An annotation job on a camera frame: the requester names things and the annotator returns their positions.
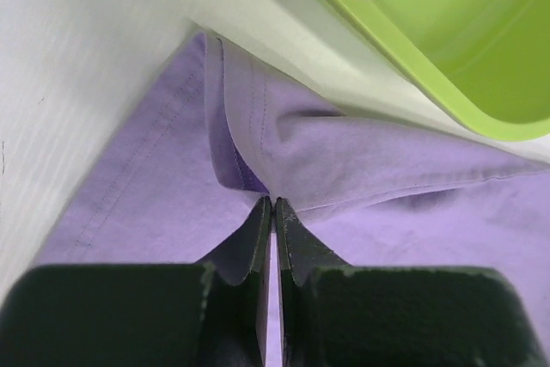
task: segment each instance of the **green plastic tray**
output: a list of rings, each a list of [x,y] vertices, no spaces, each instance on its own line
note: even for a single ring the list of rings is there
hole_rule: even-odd
[[[324,0],[466,127],[550,132],[550,0]]]

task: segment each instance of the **white surface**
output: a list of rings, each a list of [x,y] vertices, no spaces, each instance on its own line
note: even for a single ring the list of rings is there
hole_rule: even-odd
[[[0,300],[193,21],[350,113],[483,140],[314,0],[0,0]],[[550,161],[550,137],[492,144]]]

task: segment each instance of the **purple cloth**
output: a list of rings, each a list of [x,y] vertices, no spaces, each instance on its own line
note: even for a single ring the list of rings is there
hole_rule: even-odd
[[[288,198],[312,232],[356,265],[498,269],[550,353],[547,165],[345,117],[206,34],[117,132],[36,264],[191,262],[235,230],[262,193]],[[279,352],[278,343],[268,351]]]

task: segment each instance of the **black object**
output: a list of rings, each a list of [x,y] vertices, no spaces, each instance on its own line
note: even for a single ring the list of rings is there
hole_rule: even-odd
[[[497,272],[350,266],[264,197],[196,264],[28,272],[0,313],[0,367],[265,365],[273,224],[284,367],[547,365]]]

